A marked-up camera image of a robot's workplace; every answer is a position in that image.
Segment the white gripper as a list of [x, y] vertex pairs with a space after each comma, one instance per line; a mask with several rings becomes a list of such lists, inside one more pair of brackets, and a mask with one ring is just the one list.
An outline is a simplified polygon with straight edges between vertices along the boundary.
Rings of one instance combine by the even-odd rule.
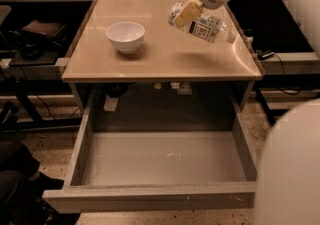
[[229, 0], [190, 0], [177, 13], [173, 23], [181, 28], [192, 20], [201, 16], [203, 7], [209, 10], [216, 10]]

